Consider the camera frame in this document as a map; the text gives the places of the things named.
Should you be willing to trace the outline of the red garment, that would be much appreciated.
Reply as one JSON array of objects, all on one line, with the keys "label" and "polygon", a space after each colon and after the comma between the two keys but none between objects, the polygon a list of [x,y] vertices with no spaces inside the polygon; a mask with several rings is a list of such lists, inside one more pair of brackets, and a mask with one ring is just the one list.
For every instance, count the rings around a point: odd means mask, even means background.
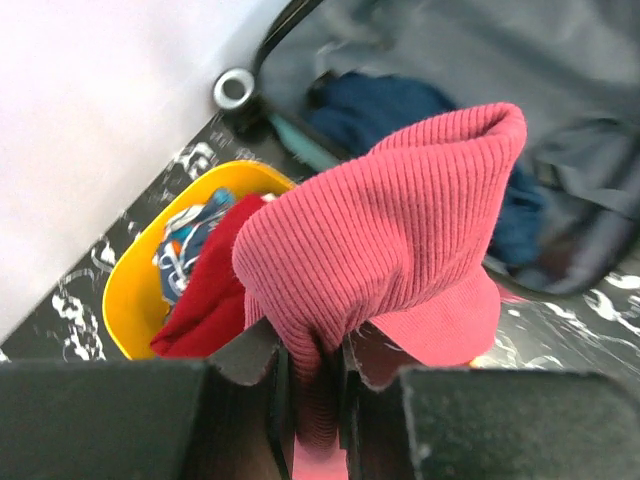
[{"label": "red garment", "polygon": [[204,358],[244,330],[245,288],[232,267],[232,247],[243,224],[267,202],[249,194],[232,206],[205,239],[186,291],[151,341],[165,358]]}]

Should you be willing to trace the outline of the orange plastic basket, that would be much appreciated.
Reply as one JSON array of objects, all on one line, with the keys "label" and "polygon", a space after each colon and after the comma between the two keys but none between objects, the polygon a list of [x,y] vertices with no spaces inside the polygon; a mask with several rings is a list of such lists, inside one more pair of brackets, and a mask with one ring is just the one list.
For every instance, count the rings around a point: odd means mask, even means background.
[{"label": "orange plastic basket", "polygon": [[168,311],[161,296],[158,269],[152,265],[165,224],[179,211],[207,200],[219,187],[227,187],[241,198],[259,192],[283,194],[293,189],[295,183],[258,161],[223,163],[187,186],[151,221],[117,261],[103,294],[105,327],[127,359],[154,357],[151,340],[161,329]]}]

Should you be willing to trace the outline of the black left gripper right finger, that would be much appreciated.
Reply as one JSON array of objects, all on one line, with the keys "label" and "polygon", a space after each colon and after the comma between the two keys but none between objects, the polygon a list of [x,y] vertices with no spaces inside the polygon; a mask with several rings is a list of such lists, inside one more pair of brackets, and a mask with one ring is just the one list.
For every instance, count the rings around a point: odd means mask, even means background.
[{"label": "black left gripper right finger", "polygon": [[340,447],[351,479],[412,479],[403,389],[398,370],[408,355],[366,322],[341,346]]}]

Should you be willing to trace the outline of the colourful patterned cloth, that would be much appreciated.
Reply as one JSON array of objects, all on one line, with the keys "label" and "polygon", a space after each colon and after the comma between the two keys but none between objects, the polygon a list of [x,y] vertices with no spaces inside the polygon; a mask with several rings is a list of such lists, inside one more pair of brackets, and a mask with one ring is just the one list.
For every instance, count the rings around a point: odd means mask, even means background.
[{"label": "colourful patterned cloth", "polygon": [[186,290],[209,234],[235,202],[234,194],[221,187],[206,203],[183,209],[166,223],[152,264],[158,269],[162,298],[170,307]]}]

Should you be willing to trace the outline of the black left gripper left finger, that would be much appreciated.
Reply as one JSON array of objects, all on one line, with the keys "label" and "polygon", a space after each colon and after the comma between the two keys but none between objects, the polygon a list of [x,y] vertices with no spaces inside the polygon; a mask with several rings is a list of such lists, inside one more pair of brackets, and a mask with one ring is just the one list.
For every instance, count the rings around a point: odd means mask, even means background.
[{"label": "black left gripper left finger", "polygon": [[216,479],[290,479],[294,419],[290,361],[261,319],[210,358],[213,368],[213,460]]}]

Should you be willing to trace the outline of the teal and pink kids suitcase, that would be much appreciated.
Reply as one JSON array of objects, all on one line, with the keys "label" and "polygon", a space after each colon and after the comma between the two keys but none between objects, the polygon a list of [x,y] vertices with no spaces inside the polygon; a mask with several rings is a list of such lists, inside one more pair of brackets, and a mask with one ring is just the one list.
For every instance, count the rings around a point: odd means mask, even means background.
[{"label": "teal and pink kids suitcase", "polygon": [[429,84],[456,108],[511,102],[518,166],[545,208],[535,260],[487,266],[548,295],[592,288],[639,241],[639,5],[635,1],[293,1],[253,62],[212,97],[236,134],[272,129],[316,171],[355,157],[306,120],[326,72]]}]

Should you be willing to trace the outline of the pink ribbed garment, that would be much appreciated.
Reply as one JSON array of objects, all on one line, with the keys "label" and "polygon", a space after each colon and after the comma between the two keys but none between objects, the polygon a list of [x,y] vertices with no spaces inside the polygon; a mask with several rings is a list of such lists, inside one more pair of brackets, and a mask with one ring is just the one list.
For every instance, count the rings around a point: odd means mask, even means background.
[{"label": "pink ribbed garment", "polygon": [[482,262],[527,138],[494,103],[405,127],[267,203],[241,227],[232,266],[245,322],[267,320],[294,372],[297,479],[343,479],[333,358],[371,323],[429,367],[489,351],[501,295]]}]

